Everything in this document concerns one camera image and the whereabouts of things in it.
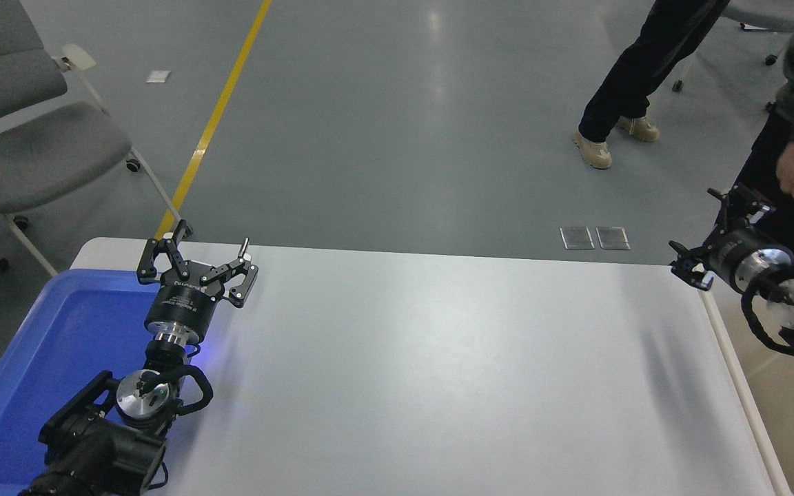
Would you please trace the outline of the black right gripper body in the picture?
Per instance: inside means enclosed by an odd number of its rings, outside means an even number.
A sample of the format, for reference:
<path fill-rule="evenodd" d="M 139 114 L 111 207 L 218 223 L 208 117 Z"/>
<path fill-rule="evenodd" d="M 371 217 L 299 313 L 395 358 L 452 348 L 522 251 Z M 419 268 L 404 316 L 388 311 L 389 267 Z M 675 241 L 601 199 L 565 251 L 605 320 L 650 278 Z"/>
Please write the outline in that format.
<path fill-rule="evenodd" d="M 741 266 L 756 252 L 774 250 L 775 242 L 756 229 L 735 229 L 724 233 L 714 232 L 703 242 L 703 248 L 709 249 L 709 254 L 704 255 L 709 270 L 732 289 L 746 291 L 755 272 L 753 268 L 741 270 Z"/>

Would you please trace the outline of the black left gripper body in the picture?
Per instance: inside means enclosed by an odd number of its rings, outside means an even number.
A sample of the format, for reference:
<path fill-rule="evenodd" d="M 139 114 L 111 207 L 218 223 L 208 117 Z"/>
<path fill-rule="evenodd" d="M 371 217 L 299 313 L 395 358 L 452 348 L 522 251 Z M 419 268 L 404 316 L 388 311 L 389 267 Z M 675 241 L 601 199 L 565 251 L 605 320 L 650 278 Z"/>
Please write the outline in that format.
<path fill-rule="evenodd" d="M 190 263 L 188 280 L 181 280 L 179 271 L 174 268 L 164 272 L 160 278 L 161 288 L 145 318 L 146 330 L 160 333 L 167 324 L 179 324 L 188 329 L 189 339 L 204 339 L 216 303 L 224 294 L 221 282 L 201 284 L 201 277 L 213 269 L 207 263 Z"/>

